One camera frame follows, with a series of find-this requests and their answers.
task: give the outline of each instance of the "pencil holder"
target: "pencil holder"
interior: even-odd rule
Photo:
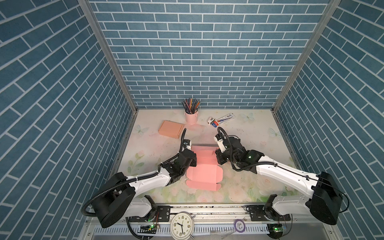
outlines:
[[[188,113],[184,112],[184,115],[185,115],[185,121],[188,124],[196,124],[197,123],[197,116],[199,115],[199,112],[196,111],[194,114],[188,114]]]

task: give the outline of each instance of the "analog clock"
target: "analog clock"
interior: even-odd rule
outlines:
[[[170,233],[176,240],[187,240],[193,233],[194,225],[191,215],[179,212],[170,222]]]

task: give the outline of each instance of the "metal frame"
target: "metal frame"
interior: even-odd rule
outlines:
[[[343,239],[337,225],[332,226],[332,225],[328,225],[325,223],[323,223],[323,225],[324,225],[324,228],[327,232],[329,240],[342,240]]]
[[[88,20],[89,25],[91,26],[91,29],[93,33],[95,34],[95,37],[104,52],[104,55],[116,77],[117,82],[119,83],[122,92],[124,93],[125,98],[127,99],[129,105],[131,106],[134,113],[137,112],[137,107],[135,105],[135,102],[133,101],[131,94],[129,93],[129,90],[127,88],[127,85],[125,84],[124,77],[122,76],[120,69],[116,63],[115,58],[113,57],[112,51],[109,48],[109,45],[107,43],[107,40],[104,37],[104,34],[100,28],[100,25],[96,19],[96,15],[92,10],[91,4],[89,3],[89,0],[78,0],[81,9],[84,12],[84,15],[86,19]]]
[[[109,172],[108,179],[110,179],[112,177],[112,175],[114,175],[119,170],[121,159],[124,155],[125,149],[127,148],[128,140],[129,140],[129,137],[132,133],[133,125],[136,122],[138,112],[139,112],[139,110],[137,110],[135,113],[133,113],[131,116],[131,119],[129,120],[127,130],[125,131],[124,138],[123,138],[122,143],[120,145],[118,154],[116,155],[115,161],[113,162],[113,166],[111,168],[111,171]]]
[[[231,224],[236,219],[243,219],[246,223],[254,224],[271,224],[278,223],[278,221],[260,221],[252,222],[249,213],[245,210],[244,206],[253,204],[264,204],[264,203],[200,203],[200,204],[158,204],[170,205],[171,212],[168,222],[159,222],[159,225],[167,225],[179,212],[188,212],[194,217],[194,223],[203,225],[226,225]],[[319,220],[310,215],[293,215],[294,223],[321,223]],[[126,226],[125,220],[121,220],[113,225],[114,227]],[[96,228],[100,228],[100,223],[97,218],[89,218],[86,220],[79,240],[91,240]],[[333,228],[327,228],[327,231],[335,232]]]
[[[303,167],[301,166],[300,161],[299,161],[299,158],[297,157],[295,151],[293,150],[293,147],[292,147],[292,145],[291,145],[291,142],[290,142],[289,139],[288,139],[288,135],[287,135],[287,133],[285,132],[283,126],[282,126],[281,123],[280,123],[280,118],[279,118],[279,116],[278,116],[277,113],[274,112],[273,110],[271,110],[271,112],[272,112],[272,116],[273,116],[273,118],[275,119],[276,125],[277,125],[277,127],[279,128],[279,130],[280,130],[281,136],[283,137],[283,140],[284,140],[284,142],[285,142],[285,145],[287,146],[288,151],[289,151],[290,154],[291,154],[291,157],[292,157],[292,159],[293,159],[293,163],[295,164],[295,166],[296,166],[297,169],[302,170]]]
[[[281,90],[281,93],[277,97],[276,102],[273,104],[273,107],[272,107],[273,112],[276,112],[279,109],[279,107],[280,107],[281,103],[283,102],[285,96],[287,95],[289,89],[292,87],[297,76],[299,75],[299,72],[301,71],[301,69],[303,68],[309,55],[311,54],[312,49],[314,48],[317,41],[319,40],[321,34],[323,33],[325,27],[327,26],[333,13],[335,12],[336,8],[339,6],[340,1],[341,0],[330,0],[328,5],[324,9],[324,12],[323,12],[318,24],[316,24],[316,27],[314,28],[313,33],[312,33],[311,37],[309,38],[302,54],[300,55],[299,59],[297,60],[296,65],[293,67],[291,75],[288,77],[288,80],[285,83],[283,89]]]

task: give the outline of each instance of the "white robotic arm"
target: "white robotic arm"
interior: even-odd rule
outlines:
[[[268,176],[302,193],[289,197],[270,195],[264,205],[268,219],[275,220],[286,214],[312,214],[324,223],[336,224],[342,195],[331,175],[301,171],[256,150],[247,151],[240,144],[240,139],[228,137],[221,127],[218,127],[218,132],[215,140],[219,149],[215,153],[219,164],[230,161],[235,171],[246,170]],[[86,216],[97,216],[102,227],[109,227],[125,217],[139,216],[151,220],[157,210],[156,204],[149,196],[137,196],[178,181],[189,166],[196,166],[196,154],[190,150],[190,141],[184,142],[184,135],[182,146],[180,153],[161,163],[157,171],[141,176],[125,177],[121,172],[113,175],[83,206],[81,212]],[[94,214],[86,211],[90,204],[95,210]]]
[[[290,197],[270,195],[264,206],[264,212],[270,219],[277,214],[311,214],[324,223],[337,223],[343,193],[330,174],[301,171],[256,150],[247,151],[241,145],[240,139],[229,137],[221,127],[218,127],[215,141],[219,146],[216,150],[219,164],[230,161],[235,171],[246,170],[268,176],[302,193],[300,196]]]

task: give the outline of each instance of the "floral tablecloth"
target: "floral tablecloth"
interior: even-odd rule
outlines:
[[[236,118],[221,127],[228,135],[237,135],[247,150],[258,150],[281,163],[294,167],[293,160],[269,110],[199,110],[199,121],[185,125],[186,139],[192,145],[216,146],[217,129],[207,119],[233,113]],[[119,171],[126,176],[154,171],[157,165],[175,155],[180,139],[158,133],[163,120],[185,124],[184,110],[140,110],[125,149]],[[189,188],[186,176],[166,187],[148,191],[157,203],[201,202],[265,202],[270,194],[298,195],[299,192],[283,183],[248,171],[236,172],[229,162],[221,165],[223,180],[218,191]]]

